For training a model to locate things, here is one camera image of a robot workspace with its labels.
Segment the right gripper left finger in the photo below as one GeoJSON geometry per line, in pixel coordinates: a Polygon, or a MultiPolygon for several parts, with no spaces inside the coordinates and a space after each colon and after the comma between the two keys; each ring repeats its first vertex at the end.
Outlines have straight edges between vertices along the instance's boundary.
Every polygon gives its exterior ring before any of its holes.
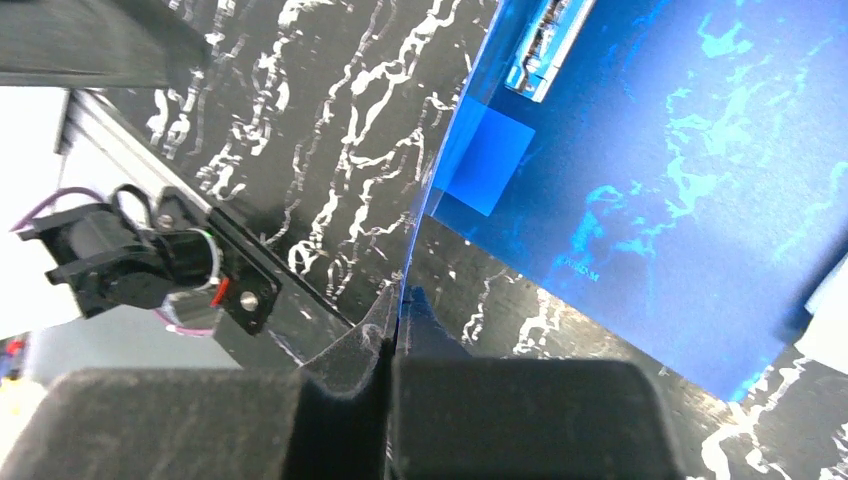
{"type": "Polygon", "coordinates": [[[400,290],[305,365],[81,370],[58,380],[5,479],[379,479],[400,290]]]}

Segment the blue plastic folder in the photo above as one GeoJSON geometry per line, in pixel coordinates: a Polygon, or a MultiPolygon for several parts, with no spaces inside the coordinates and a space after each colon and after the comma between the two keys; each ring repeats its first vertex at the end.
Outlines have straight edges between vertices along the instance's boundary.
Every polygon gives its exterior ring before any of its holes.
{"type": "Polygon", "coordinates": [[[738,402],[847,251],[843,1],[502,1],[427,212],[738,402]]]}

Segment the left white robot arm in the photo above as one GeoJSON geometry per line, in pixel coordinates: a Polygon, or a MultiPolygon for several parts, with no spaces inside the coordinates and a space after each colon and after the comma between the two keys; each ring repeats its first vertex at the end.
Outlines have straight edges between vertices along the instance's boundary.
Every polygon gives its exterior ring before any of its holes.
{"type": "Polygon", "coordinates": [[[119,306],[155,312],[181,330],[170,309],[175,294],[215,288],[218,305],[228,280],[215,238],[202,228],[152,226],[147,193],[132,184],[109,197],[81,186],[60,188],[10,229],[37,241],[53,262],[46,280],[66,287],[77,317],[90,319],[119,306]]]}

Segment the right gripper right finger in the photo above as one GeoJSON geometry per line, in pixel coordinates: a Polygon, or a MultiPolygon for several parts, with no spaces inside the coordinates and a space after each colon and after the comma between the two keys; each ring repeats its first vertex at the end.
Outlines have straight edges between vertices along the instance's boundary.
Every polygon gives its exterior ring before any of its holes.
{"type": "Polygon", "coordinates": [[[397,479],[681,479],[657,388],[621,360],[474,357],[406,287],[392,373],[397,479]]]}

